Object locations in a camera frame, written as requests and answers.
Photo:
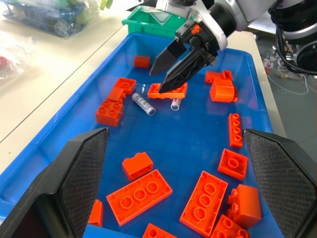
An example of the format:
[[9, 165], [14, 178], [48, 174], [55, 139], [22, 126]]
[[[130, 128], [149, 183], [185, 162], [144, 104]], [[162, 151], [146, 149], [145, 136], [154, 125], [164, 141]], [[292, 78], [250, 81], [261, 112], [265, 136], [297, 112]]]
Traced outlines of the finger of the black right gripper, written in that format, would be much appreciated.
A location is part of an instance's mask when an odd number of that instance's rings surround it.
[[186, 52], [184, 43], [174, 39], [155, 59], [150, 75], [156, 75], [170, 69], [178, 58]]
[[162, 94], [180, 88], [203, 67], [213, 63], [215, 63], [215, 56], [211, 53], [203, 49], [191, 51], [167, 72], [158, 92]]

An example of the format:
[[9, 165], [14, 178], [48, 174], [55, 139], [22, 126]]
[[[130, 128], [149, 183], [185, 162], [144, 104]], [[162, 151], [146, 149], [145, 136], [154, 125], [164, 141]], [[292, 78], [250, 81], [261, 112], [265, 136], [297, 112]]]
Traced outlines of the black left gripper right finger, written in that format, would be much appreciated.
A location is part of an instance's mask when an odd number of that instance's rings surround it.
[[245, 129], [255, 178], [284, 238], [317, 238], [317, 162], [295, 141]]

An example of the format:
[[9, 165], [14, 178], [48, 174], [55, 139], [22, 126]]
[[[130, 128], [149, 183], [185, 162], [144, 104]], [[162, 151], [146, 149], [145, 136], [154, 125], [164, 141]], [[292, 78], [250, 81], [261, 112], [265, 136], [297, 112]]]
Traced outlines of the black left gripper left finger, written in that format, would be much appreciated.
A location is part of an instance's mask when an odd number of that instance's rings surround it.
[[82, 238], [97, 197], [108, 128], [70, 139], [0, 225], [0, 238]]

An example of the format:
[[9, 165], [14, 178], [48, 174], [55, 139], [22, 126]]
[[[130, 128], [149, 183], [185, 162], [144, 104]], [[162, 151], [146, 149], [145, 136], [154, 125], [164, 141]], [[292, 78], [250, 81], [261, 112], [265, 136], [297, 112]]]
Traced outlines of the green plastic bin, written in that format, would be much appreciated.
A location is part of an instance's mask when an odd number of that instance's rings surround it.
[[156, 11], [161, 10], [149, 6], [137, 6], [126, 19], [122, 20], [122, 24], [128, 26], [129, 33], [142, 33], [174, 38], [175, 32], [187, 19], [171, 14], [170, 19], [161, 26], [150, 15], [150, 12]]

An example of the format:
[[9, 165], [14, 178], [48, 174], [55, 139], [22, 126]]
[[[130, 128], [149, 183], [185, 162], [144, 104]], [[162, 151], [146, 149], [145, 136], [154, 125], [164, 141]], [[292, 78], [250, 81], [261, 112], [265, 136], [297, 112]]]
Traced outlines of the white label in green bin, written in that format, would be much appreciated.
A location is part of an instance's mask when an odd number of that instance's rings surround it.
[[164, 11], [150, 12], [150, 15], [161, 26], [163, 26], [171, 17], [170, 13]]

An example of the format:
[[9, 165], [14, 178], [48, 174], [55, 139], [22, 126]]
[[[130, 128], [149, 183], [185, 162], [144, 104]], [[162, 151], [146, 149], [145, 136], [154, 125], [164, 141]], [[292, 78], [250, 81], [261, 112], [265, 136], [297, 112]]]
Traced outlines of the blue plastic bin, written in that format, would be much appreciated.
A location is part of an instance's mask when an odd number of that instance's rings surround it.
[[[119, 78], [136, 80], [135, 92], [143, 98], [153, 83], [162, 82], [163, 74], [151, 76], [148, 69], [136, 68], [133, 61], [135, 56], [155, 58], [170, 41], [137, 33], [126, 36], [0, 175], [0, 221], [7, 217], [33, 179], [58, 156], [68, 140], [101, 127], [95, 113]], [[217, 169], [223, 150], [229, 148], [229, 115], [239, 114], [244, 128], [272, 132], [256, 67], [249, 53], [226, 49], [212, 67], [213, 71], [232, 72], [238, 91], [237, 102], [211, 100], [211, 85], [205, 83], [207, 70], [202, 69], [189, 80], [186, 97], [177, 111], [171, 109], [170, 99], [149, 99], [156, 109], [155, 114], [149, 116], [130, 96], [126, 97], [119, 125], [109, 128], [97, 195], [104, 205], [104, 223], [102, 227], [89, 225], [84, 238], [141, 237], [149, 223], [178, 238], [202, 238], [179, 219], [203, 171], [227, 182], [226, 193], [240, 183]], [[122, 162], [138, 152], [149, 155], [154, 168], [172, 188], [172, 194], [120, 226], [106, 196], [129, 183]]]

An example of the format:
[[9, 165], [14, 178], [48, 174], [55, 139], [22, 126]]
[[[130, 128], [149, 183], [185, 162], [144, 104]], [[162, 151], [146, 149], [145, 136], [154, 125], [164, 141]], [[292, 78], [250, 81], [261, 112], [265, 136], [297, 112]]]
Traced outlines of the small orange toy brick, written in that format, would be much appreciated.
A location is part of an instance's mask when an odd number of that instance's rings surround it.
[[139, 68], [149, 68], [151, 63], [151, 58], [148, 56], [135, 56], [134, 66]]
[[104, 206], [103, 203], [96, 199], [88, 220], [88, 224], [102, 227], [103, 226], [103, 217], [104, 217]]

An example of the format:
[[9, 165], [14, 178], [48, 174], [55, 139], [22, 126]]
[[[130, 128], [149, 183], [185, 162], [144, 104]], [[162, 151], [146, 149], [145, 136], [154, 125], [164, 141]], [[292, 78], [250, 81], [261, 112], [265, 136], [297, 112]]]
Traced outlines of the orange smooth toy brick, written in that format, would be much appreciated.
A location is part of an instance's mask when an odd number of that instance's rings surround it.
[[248, 229], [262, 219], [258, 189], [240, 184], [228, 195], [227, 217], [242, 228]]
[[215, 79], [210, 90], [210, 97], [213, 102], [231, 103], [237, 102], [237, 89], [233, 81], [226, 79]]

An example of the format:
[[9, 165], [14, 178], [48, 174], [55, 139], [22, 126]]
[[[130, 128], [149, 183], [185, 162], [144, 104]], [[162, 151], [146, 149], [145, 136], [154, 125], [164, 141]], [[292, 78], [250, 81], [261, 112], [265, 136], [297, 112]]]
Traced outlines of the orange square hollow brick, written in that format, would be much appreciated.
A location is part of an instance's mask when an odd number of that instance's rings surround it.
[[224, 149], [217, 170], [237, 180], [243, 180], [246, 176], [247, 164], [248, 157]]

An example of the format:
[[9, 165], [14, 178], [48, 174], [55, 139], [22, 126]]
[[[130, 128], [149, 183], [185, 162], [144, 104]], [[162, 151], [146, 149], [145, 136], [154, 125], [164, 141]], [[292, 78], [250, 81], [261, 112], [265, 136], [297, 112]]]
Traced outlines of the narrow orange studded brick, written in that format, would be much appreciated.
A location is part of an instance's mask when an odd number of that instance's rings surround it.
[[229, 144], [231, 147], [242, 148], [243, 138], [242, 138], [242, 128], [241, 120], [238, 113], [230, 114], [228, 117], [229, 126]]

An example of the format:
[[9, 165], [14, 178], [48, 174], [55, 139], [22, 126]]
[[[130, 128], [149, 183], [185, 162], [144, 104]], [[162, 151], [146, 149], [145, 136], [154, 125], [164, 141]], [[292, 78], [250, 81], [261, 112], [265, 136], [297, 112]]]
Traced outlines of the long orange hollow brick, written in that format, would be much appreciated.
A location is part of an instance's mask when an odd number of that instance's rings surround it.
[[227, 186], [227, 182], [202, 171], [179, 221], [209, 238]]
[[123, 226], [172, 194], [172, 188], [154, 170], [106, 196], [119, 224]]

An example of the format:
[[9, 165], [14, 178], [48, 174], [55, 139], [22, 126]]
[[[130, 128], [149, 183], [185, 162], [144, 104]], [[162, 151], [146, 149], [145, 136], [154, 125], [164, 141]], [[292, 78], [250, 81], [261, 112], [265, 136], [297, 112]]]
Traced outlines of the orange square studded brick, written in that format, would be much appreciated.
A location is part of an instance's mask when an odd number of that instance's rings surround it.
[[123, 116], [123, 105], [119, 102], [105, 100], [95, 115], [97, 123], [116, 127]]

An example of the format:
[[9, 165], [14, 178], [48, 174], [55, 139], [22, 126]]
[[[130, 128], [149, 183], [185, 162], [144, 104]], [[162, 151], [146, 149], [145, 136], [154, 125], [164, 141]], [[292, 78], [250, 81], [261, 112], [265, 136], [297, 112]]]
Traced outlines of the orange studded toy brick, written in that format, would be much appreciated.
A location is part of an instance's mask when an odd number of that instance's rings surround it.
[[149, 223], [142, 238], [177, 238], [177, 237]]
[[221, 215], [210, 238], [251, 238], [251, 235], [230, 218]]

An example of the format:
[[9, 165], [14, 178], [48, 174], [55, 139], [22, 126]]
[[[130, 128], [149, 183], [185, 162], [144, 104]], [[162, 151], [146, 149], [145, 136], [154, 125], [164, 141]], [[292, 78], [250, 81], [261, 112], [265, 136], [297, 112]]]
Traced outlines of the clear bag with blue box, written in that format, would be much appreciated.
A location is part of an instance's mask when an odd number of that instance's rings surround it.
[[11, 21], [67, 38], [100, 16], [102, 0], [0, 0]]

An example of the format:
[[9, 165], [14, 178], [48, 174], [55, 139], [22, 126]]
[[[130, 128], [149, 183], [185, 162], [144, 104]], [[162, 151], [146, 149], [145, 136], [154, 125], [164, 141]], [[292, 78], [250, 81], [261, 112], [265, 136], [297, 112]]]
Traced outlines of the clear bag with red item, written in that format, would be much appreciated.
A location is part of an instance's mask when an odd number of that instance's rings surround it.
[[0, 33], [0, 82], [22, 74], [29, 66], [35, 48], [34, 37], [19, 41]]

